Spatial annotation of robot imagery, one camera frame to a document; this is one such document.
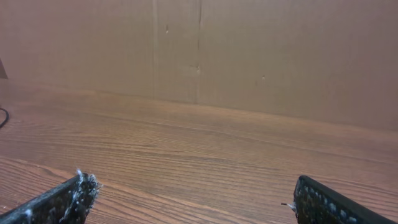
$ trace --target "table surface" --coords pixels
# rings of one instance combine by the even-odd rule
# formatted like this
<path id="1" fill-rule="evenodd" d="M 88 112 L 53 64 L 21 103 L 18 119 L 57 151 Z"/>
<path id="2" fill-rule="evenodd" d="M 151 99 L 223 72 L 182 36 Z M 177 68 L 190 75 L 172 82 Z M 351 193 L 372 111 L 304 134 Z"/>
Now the table surface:
<path id="1" fill-rule="evenodd" d="M 87 223 L 295 223 L 304 174 L 398 221 L 397 132 L 9 80 L 0 104 L 0 213 L 79 168 Z"/>

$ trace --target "cardboard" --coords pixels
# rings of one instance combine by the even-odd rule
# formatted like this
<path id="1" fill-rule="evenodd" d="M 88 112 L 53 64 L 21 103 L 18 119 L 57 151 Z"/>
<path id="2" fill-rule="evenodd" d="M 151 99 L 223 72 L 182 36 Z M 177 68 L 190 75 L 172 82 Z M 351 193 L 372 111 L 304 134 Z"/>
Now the cardboard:
<path id="1" fill-rule="evenodd" d="M 398 1 L 0 1 L 11 80 L 398 129 Z"/>

